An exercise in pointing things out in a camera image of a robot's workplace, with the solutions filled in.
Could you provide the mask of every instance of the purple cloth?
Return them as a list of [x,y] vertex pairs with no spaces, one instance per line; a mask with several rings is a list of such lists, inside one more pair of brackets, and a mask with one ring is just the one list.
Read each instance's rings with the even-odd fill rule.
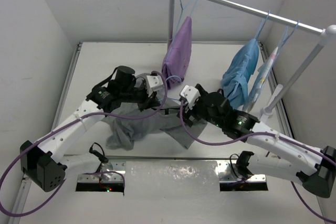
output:
[[[165,78],[168,78],[169,76],[178,76],[183,81],[189,66],[190,56],[191,18],[187,17],[175,35],[175,38],[163,59],[162,75]],[[167,81],[168,89],[171,89],[172,85],[177,82],[180,82],[178,78],[170,78]]]

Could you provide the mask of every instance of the hanging garment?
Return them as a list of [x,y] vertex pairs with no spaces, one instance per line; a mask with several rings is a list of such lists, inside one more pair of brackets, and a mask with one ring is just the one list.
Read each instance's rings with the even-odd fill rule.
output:
[[[174,103],[178,108],[179,105],[169,99],[166,104]],[[144,116],[153,113],[153,110],[145,110],[140,112],[136,104],[125,104],[122,107],[122,115],[126,116]],[[176,116],[178,110],[169,109],[169,114],[162,110],[144,120],[125,120],[115,119],[110,122],[111,117],[106,117],[103,121],[108,123],[113,133],[106,139],[106,147],[108,149],[123,148],[131,150],[134,147],[134,142],[141,141],[146,135],[157,133],[158,131],[164,132],[173,139],[175,139],[183,148],[188,149],[194,140],[184,131],[181,126],[180,119]],[[205,129],[206,121],[194,120],[193,127],[189,130],[192,131],[194,136],[199,136],[203,129]]]
[[256,70],[258,57],[258,41],[254,38],[238,51],[230,67],[223,74],[221,85],[224,96],[230,101],[233,109],[237,109],[247,101],[247,83]]
[[171,89],[174,83],[183,81],[188,69],[192,45],[191,25],[192,20],[190,17],[187,17],[175,35],[163,59],[162,75],[165,78],[169,76],[178,76],[180,78],[170,78],[167,81],[168,89]]
[[281,53],[281,50],[282,50],[283,46],[285,45],[287,40],[293,35],[293,33],[297,29],[299,23],[300,23],[300,21],[298,20],[295,28],[292,30],[292,32],[288,36],[287,36],[288,27],[287,26],[285,27],[285,29],[282,33],[282,36],[279,40],[278,46],[273,50],[273,52],[269,56],[268,60],[266,62],[264,62],[264,64],[262,64],[262,66],[258,69],[259,74],[258,74],[257,79],[255,80],[255,82],[253,84],[253,87],[250,91],[250,94],[248,95],[248,99],[243,106],[243,111],[250,112],[252,110],[254,104],[256,103],[256,101],[258,100],[258,98],[260,96],[260,93],[261,93],[261,91],[264,87],[265,81],[267,80],[275,61],[277,60],[279,54]]
[[243,106],[243,111],[250,112],[253,109],[253,106],[258,100],[262,88],[264,87],[265,81],[267,80],[267,77],[272,69],[273,63],[276,60],[277,53],[278,47],[274,49],[268,60],[258,69],[259,74],[253,84],[250,93],[248,94],[248,99]]

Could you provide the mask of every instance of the white wall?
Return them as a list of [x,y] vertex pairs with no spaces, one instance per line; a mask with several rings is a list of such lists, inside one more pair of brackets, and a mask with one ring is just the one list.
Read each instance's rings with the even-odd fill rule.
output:
[[[46,0],[72,43],[81,41],[165,41],[169,0]],[[231,0],[277,13],[283,0]],[[177,21],[180,14],[176,0]],[[194,40],[249,40],[260,18],[204,0],[193,14]],[[270,28],[265,27],[264,35]]]
[[[336,0],[286,0],[280,15],[326,28],[336,24]],[[274,25],[267,40],[269,51],[278,43],[284,26]],[[284,46],[275,64],[279,83],[286,83],[319,41],[313,35],[296,31]],[[288,91],[284,103],[296,138],[302,142],[336,147],[336,39],[327,45]],[[321,200],[327,216],[336,219],[336,185],[331,199]]]
[[[50,131],[73,48],[44,0],[0,0],[0,174],[19,146]],[[22,172],[1,188],[11,210]],[[0,213],[0,223],[8,217]]]

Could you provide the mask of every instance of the black bracket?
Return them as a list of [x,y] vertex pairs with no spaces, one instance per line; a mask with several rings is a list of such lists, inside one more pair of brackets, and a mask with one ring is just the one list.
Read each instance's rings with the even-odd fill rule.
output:
[[[327,146],[321,153],[335,162],[336,150],[334,148]],[[325,159],[321,164],[316,164],[315,168],[317,171],[310,176],[303,172],[297,173],[296,176],[302,181],[304,189],[321,198],[329,198],[336,177],[336,168]]]
[[117,67],[112,75],[93,87],[86,100],[93,101],[98,109],[103,109],[107,113],[119,108],[121,103],[127,102],[137,103],[140,111],[159,106],[156,92],[148,97],[145,84],[135,87],[134,73],[135,71],[129,67]]
[[[26,141],[20,147],[20,152],[30,147],[32,143]],[[54,190],[65,178],[66,165],[57,164],[52,153],[45,153],[39,147],[34,147],[21,158],[21,170],[29,176],[43,191]]]
[[195,88],[201,95],[191,110],[183,112],[183,121],[189,126],[195,119],[203,119],[221,128],[223,133],[232,139],[251,133],[253,126],[259,122],[258,118],[240,110],[234,110],[230,101],[224,96],[223,90],[206,92],[200,84]]
[[94,150],[92,147],[89,150],[89,153],[93,154],[94,156],[96,156],[100,162],[102,163],[107,163],[109,161],[109,159],[107,157],[105,157],[104,155],[102,155],[101,153],[97,152],[96,150]]
[[249,165],[249,160],[251,156],[253,156],[253,152],[243,151],[236,162],[236,168],[239,174],[241,174],[244,178],[248,178],[251,175],[254,175],[252,172],[247,169],[247,166]]

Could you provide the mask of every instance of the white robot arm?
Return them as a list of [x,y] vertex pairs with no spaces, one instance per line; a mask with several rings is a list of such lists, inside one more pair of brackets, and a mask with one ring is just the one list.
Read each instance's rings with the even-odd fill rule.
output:
[[[336,171],[335,167],[320,155],[300,147],[302,143],[271,129],[256,117],[234,110],[223,92],[208,93],[197,84],[195,87],[185,86],[180,97],[187,103],[182,117],[188,126],[192,126],[190,116],[204,119],[220,127],[223,133],[232,139],[246,136],[243,137],[243,142],[259,146],[281,157],[264,157],[243,151],[235,165],[240,175],[245,178],[254,174],[278,177],[302,185],[319,197],[330,197]],[[332,161],[336,160],[336,150],[330,146],[323,150],[304,146]]]
[[[111,79],[112,74],[96,85],[80,107],[54,131],[74,120],[80,120],[79,123],[49,137],[21,158],[23,172],[44,191],[54,190],[65,178],[94,173],[102,163],[108,162],[106,157],[93,150],[87,154],[64,157],[66,150],[107,113],[118,108],[122,102],[137,103],[140,110],[160,105],[156,98],[156,92],[164,86],[160,76],[146,76],[143,86],[135,87],[133,69],[120,66],[115,71],[115,79]],[[188,126],[192,126],[190,116],[204,119],[220,127],[232,139],[245,136],[243,142],[281,157],[263,157],[243,151],[234,167],[240,175],[247,178],[254,174],[266,174],[298,183],[317,196],[330,197],[336,171],[321,156],[293,144],[299,142],[271,129],[256,117],[233,110],[223,93],[208,93],[197,84],[195,87],[185,86],[180,97],[187,104],[183,108],[182,120]],[[30,141],[25,142],[21,152],[31,145]],[[336,150],[332,147],[327,146],[323,150],[307,147],[333,161],[336,159]]]
[[[145,76],[142,84],[135,87],[133,69],[119,66],[113,74],[93,87],[78,109],[57,126],[54,132],[75,120],[80,120],[79,123],[45,139],[21,158],[22,171],[44,191],[54,190],[66,178],[94,173],[102,163],[108,162],[106,157],[94,150],[82,155],[64,156],[67,149],[107,113],[118,108],[122,102],[137,103],[141,111],[160,105],[156,99],[157,91],[164,87],[160,76]],[[20,151],[23,152],[31,145],[30,141],[26,141]]]

